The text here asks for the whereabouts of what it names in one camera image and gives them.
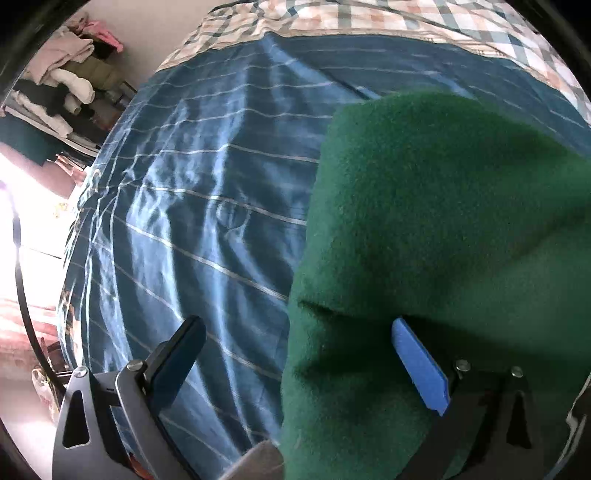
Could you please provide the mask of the person legs dark trousers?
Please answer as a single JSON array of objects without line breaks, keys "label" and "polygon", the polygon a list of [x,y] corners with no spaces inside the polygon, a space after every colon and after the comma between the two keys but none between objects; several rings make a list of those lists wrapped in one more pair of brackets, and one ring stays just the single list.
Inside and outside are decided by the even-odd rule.
[{"label": "person legs dark trousers", "polygon": [[221,480],[283,480],[284,462],[272,441],[258,443],[226,470]]}]

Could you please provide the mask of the clothes pile on rack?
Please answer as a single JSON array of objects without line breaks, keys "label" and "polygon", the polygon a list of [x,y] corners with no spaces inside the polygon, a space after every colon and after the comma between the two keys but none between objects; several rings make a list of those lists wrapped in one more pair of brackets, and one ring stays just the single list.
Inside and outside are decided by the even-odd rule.
[{"label": "clothes pile on rack", "polygon": [[39,165],[92,164],[136,94],[109,62],[123,52],[102,22],[73,14],[11,88],[1,108],[1,142]]}]

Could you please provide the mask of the blue striped plaid bedsheet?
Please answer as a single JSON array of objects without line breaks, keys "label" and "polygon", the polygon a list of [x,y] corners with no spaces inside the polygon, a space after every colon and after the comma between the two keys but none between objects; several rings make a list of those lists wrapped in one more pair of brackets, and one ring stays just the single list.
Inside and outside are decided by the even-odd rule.
[{"label": "blue striped plaid bedsheet", "polygon": [[119,370],[197,315],[204,351],[167,432],[204,479],[276,439],[287,295],[329,120],[419,88],[488,101],[590,152],[589,100],[505,2],[213,9],[139,89],[87,176],[60,299],[67,363]]}]

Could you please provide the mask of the green white varsity jacket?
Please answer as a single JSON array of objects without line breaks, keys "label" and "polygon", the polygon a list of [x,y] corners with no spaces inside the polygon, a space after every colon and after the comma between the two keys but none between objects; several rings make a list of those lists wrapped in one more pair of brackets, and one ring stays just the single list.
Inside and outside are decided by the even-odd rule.
[{"label": "green white varsity jacket", "polygon": [[589,156],[453,94],[343,107],[288,317],[287,478],[393,479],[426,438],[398,318],[445,371],[522,368],[551,467],[590,373]]}]

